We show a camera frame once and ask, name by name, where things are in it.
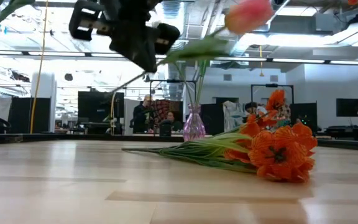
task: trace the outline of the clear glass vase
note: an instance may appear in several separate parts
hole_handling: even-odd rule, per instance
[[[200,117],[200,105],[189,105],[189,117],[183,128],[183,138],[185,141],[197,140],[205,137],[204,123]]]

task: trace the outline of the pink tulip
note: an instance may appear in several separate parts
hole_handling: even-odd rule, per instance
[[[224,23],[229,31],[245,34],[264,25],[273,14],[269,0],[243,0],[230,7]]]

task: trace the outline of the flower bouquet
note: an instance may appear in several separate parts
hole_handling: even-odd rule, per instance
[[[172,159],[239,172],[256,173],[272,181],[302,183],[309,180],[317,146],[311,129],[298,123],[272,131],[277,109],[284,105],[284,91],[269,98],[267,114],[250,114],[246,124],[217,136],[187,141],[165,148],[122,149],[160,154]]]

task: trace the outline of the wooden table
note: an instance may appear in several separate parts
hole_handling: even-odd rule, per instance
[[[168,145],[0,145],[0,224],[358,224],[358,151],[317,148],[305,185],[121,151]]]

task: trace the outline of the glass vase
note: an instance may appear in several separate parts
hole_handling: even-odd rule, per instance
[[[197,140],[205,137],[204,123],[200,117],[200,105],[189,105],[189,117],[183,128],[183,138],[185,141]]]

